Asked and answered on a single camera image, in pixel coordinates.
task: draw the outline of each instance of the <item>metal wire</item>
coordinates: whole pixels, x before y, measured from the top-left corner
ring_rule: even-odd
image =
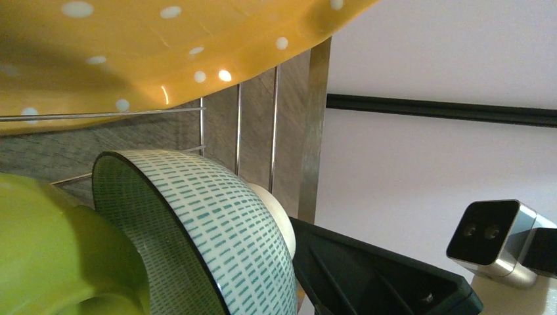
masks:
[[[271,140],[271,168],[269,170],[269,191],[275,191],[275,160],[277,158],[277,118],[279,115],[279,80],[280,65],[275,67],[275,82],[273,86],[273,138]]]
[[[205,148],[204,146],[196,146],[195,148],[186,149],[186,150],[183,150],[181,152],[193,152],[193,151],[197,151],[197,150],[203,150],[204,148]],[[55,182],[51,182],[51,185],[65,184],[67,182],[73,182],[75,180],[87,179],[87,178],[91,177],[91,175],[92,175],[92,173],[87,173],[87,174],[82,174],[82,175],[78,175],[78,176],[74,176],[74,177],[60,179],[60,180],[57,180]]]
[[[234,173],[240,174],[240,145],[242,142],[242,84],[238,84],[238,98],[236,104],[238,105],[238,119],[236,121],[236,159],[234,163]]]
[[[14,115],[14,116],[0,116],[0,122],[3,122],[3,121],[84,119],[84,118],[102,118],[102,117],[120,117],[120,116],[141,116],[141,115],[168,114],[168,113],[193,112],[193,111],[200,111],[200,113],[202,115],[203,110],[205,110],[205,108],[190,107],[190,108],[177,108],[177,109],[174,109],[174,110],[146,110],[146,111],[143,111],[143,112],[122,112],[122,113]]]
[[[205,109],[203,98],[199,99],[199,108]],[[199,147],[199,154],[205,156],[205,119],[202,110],[199,111]]]

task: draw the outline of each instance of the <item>yellow plate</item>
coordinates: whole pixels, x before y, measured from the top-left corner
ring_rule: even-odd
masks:
[[[160,110],[310,49],[377,0],[2,0],[0,116]],[[0,123],[0,135],[110,119]]]

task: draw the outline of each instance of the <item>green cup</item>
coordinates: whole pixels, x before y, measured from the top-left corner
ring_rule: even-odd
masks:
[[[0,173],[0,314],[149,314],[145,266],[91,208]]]

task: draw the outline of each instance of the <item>camera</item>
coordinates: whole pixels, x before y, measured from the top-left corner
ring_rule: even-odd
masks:
[[[478,276],[525,289],[540,272],[524,261],[536,232],[546,228],[557,225],[518,200],[476,201],[466,208],[447,256]]]

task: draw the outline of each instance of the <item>dish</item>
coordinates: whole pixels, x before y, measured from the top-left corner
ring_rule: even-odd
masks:
[[[181,152],[104,152],[93,167],[93,197],[139,249],[153,314],[296,313],[280,229],[228,169]]]
[[[133,244],[92,209],[0,173],[0,314],[149,314],[148,288]]]
[[[377,0],[4,0],[0,115],[170,108],[271,69]],[[2,123],[3,135],[114,118]]]

